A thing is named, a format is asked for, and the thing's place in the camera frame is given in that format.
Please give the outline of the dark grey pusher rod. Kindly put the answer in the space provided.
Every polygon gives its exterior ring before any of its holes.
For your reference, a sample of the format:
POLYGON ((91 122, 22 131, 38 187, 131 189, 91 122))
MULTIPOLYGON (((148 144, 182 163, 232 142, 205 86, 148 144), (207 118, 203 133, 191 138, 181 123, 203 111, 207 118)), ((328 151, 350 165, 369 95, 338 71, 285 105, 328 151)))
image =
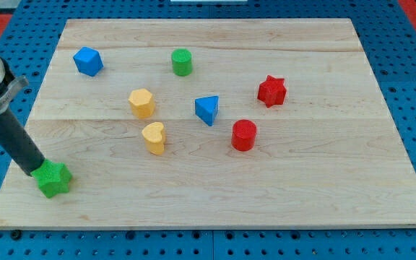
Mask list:
POLYGON ((27 176, 31 176, 31 172, 37 170, 45 160, 43 153, 9 108, 0 114, 0 145, 27 176))

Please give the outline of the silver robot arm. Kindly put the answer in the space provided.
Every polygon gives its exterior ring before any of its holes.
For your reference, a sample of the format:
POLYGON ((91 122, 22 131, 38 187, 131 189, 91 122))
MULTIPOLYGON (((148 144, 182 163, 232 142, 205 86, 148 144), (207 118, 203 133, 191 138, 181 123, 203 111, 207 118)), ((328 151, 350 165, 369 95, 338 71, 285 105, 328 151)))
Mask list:
POLYGON ((0 145, 22 171, 30 176, 43 164, 45 157, 9 109, 11 100, 28 85, 26 77, 16 77, 8 63, 0 58, 0 145))

